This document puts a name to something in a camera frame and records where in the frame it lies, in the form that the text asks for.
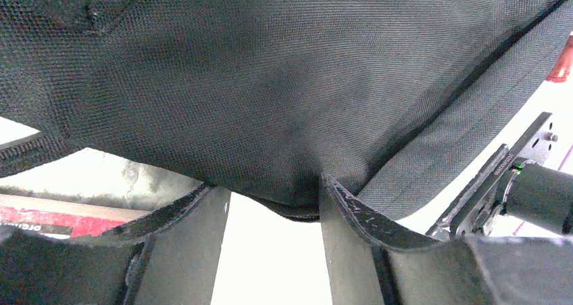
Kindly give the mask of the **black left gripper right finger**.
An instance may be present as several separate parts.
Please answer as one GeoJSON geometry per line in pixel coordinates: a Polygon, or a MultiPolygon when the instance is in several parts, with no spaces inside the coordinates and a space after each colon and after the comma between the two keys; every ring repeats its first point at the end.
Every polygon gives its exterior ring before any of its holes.
{"type": "Polygon", "coordinates": [[[571,304],[571,237],[439,241],[320,178],[333,304],[571,304]]]}

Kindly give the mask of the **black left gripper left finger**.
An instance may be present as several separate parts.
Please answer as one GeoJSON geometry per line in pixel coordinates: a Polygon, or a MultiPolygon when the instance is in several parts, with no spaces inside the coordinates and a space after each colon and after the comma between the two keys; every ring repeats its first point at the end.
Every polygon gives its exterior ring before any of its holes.
{"type": "Polygon", "coordinates": [[[2,304],[209,304],[230,201],[202,184],[96,237],[1,228],[2,304]]]}

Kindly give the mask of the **black student backpack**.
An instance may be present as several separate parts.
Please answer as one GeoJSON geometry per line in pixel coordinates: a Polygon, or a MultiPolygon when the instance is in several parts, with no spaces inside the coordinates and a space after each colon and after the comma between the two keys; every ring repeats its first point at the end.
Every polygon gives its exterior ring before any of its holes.
{"type": "Polygon", "coordinates": [[[572,0],[1,0],[1,115],[297,220],[400,219],[545,79],[572,0]]]}

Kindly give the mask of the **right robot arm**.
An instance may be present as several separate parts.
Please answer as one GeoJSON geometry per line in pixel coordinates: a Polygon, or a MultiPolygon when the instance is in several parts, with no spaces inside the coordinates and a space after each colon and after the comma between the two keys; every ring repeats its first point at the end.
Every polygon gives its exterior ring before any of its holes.
{"type": "Polygon", "coordinates": [[[572,234],[572,175],[517,158],[495,190],[502,214],[560,235],[572,234]]]}

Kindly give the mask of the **dark red book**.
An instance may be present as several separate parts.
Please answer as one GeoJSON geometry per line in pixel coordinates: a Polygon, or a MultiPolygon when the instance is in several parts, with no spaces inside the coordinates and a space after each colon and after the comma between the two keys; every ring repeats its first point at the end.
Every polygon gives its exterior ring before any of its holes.
{"type": "Polygon", "coordinates": [[[148,211],[144,210],[1,195],[2,226],[12,226],[56,239],[98,236],[147,214],[148,211]]]}

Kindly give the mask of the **copper brass tap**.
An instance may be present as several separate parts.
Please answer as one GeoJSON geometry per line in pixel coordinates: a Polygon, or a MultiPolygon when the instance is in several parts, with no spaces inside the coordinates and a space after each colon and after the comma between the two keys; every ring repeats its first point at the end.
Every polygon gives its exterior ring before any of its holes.
{"type": "Polygon", "coordinates": [[[564,83],[572,76],[572,33],[560,53],[556,63],[546,77],[551,83],[564,83]]]}

